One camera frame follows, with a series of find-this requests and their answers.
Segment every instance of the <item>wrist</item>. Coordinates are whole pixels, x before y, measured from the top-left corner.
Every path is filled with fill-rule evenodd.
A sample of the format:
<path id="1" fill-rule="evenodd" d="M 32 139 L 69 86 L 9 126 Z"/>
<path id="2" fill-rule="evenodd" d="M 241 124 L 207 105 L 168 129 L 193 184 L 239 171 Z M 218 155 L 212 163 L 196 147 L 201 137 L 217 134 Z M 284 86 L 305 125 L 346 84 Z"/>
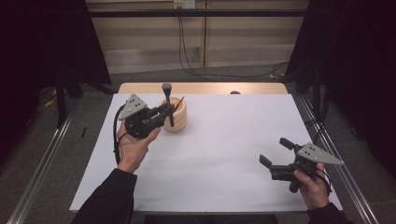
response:
<path id="1" fill-rule="evenodd" d="M 330 201 L 327 201 L 326 203 L 317 203 L 315 205 L 311 204 L 311 206 L 308 206 L 308 209 L 311 211 L 314 211 L 314 210 L 326 207 L 327 205 L 329 205 L 329 203 L 330 203 Z"/>
<path id="2" fill-rule="evenodd" d="M 137 168 L 133 164 L 127 164 L 124 162 L 120 162 L 117 169 L 122 170 L 127 173 L 130 173 L 130 174 L 133 174 L 137 170 Z"/>

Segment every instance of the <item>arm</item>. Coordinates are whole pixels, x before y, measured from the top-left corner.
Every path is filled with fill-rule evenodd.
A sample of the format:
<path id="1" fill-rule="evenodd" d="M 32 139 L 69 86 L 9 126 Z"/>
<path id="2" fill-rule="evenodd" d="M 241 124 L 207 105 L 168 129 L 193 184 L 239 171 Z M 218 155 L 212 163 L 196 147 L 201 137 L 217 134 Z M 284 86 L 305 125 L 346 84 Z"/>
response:
<path id="1" fill-rule="evenodd" d="M 317 174 L 323 178 L 325 174 L 323 163 L 318 163 Z M 294 175 L 302 182 L 300 192 L 303 196 L 306 206 L 308 207 L 308 215 L 310 224 L 350 224 L 343 213 L 338 211 L 337 207 L 330 203 L 327 195 L 325 183 L 319 179 L 311 179 L 308 175 L 301 171 L 295 171 Z"/>
<path id="2" fill-rule="evenodd" d="M 73 224 L 78 223 L 126 223 L 134 210 L 134 171 L 149 151 L 160 129 L 154 129 L 147 138 L 135 139 L 125 130 L 124 122 L 118 131 L 121 160 L 117 169 L 100 185 L 81 206 Z"/>

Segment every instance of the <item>gray floor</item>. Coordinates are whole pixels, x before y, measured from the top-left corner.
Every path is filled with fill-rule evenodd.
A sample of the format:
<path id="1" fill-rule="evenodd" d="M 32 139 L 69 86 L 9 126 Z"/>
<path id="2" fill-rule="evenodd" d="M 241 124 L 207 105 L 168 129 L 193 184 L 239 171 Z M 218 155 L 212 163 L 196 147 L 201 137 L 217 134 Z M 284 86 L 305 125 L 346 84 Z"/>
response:
<path id="1" fill-rule="evenodd" d="M 195 69 L 195 71 L 199 74 L 210 72 L 212 75 L 227 74 L 232 76 L 209 77 L 216 81 L 271 82 L 273 80 L 268 76 L 245 76 L 265 74 L 271 71 L 272 67 L 272 65 L 255 65 Z M 282 74 L 284 70 L 283 67 L 276 73 Z M 123 82 L 207 81 L 182 70 L 120 74 L 112 75 L 111 78 L 113 84 L 108 87 L 114 90 Z M 76 102 L 66 97 L 69 106 L 78 104 L 77 113 L 73 117 L 59 150 L 54 155 L 50 169 L 46 172 L 29 213 L 23 219 L 24 223 L 69 223 L 74 216 L 68 211 L 68 206 L 73 200 L 79 178 L 91 156 L 97 134 L 100 132 L 101 121 L 103 122 L 111 101 L 111 96 L 104 95 L 84 84 L 81 86 L 84 96 L 80 100 Z M 300 96 L 295 94 L 294 83 L 287 84 L 287 89 L 293 94 L 303 120 L 309 120 L 304 112 Z M 41 96 L 42 101 L 47 99 L 49 99 L 47 94 Z M 56 124 L 56 103 L 50 107 L 39 106 L 27 132 L 21 136 L 21 141 L 4 164 L 3 173 L 0 175 L 0 223 L 7 222 L 18 199 L 26 189 L 55 133 Z M 394 213 L 396 211 L 396 181 L 371 155 L 364 140 L 350 131 L 351 127 L 352 124 L 331 99 L 326 118 L 326 130 L 373 209 L 378 223 L 394 223 L 396 220 Z M 85 135 L 81 137 L 84 129 L 86 129 Z M 308 127 L 308 131 L 315 138 L 315 130 Z M 334 187 L 345 208 L 346 215 L 356 223 L 362 223 L 359 211 L 354 208 L 355 203 L 350 199 L 347 190 L 337 177 L 337 173 L 332 169 L 330 172 L 333 173 Z M 134 222 L 140 223 L 143 218 L 143 216 L 136 215 Z M 307 223 L 308 220 L 306 214 L 279 214 L 277 218 L 279 223 Z"/>

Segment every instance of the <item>black curtain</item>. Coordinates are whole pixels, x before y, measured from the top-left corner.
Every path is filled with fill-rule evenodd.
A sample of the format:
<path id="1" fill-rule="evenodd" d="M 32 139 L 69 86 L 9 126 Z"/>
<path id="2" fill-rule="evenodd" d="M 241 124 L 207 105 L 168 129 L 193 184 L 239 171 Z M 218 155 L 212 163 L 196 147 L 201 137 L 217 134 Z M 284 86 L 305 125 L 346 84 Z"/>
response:
<path id="1" fill-rule="evenodd" d="M 308 12 L 322 13 L 304 18 L 286 78 L 306 92 L 319 70 L 330 96 L 396 177 L 395 9 L 390 0 L 311 0 Z"/>
<path id="2" fill-rule="evenodd" d="M 0 38 L 1 162 L 59 74 L 73 97 L 78 82 L 110 78 L 84 0 L 3 0 Z"/>

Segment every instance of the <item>electrical outlet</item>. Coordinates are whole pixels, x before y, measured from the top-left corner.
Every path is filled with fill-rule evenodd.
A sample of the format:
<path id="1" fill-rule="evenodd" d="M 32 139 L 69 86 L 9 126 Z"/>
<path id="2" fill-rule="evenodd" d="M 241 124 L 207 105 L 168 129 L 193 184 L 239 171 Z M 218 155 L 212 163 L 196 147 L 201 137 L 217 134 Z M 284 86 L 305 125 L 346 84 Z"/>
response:
<path id="1" fill-rule="evenodd" d="M 184 8 L 184 0 L 174 0 L 174 8 Z"/>
<path id="2" fill-rule="evenodd" d="M 195 0 L 185 0 L 183 8 L 195 9 Z"/>

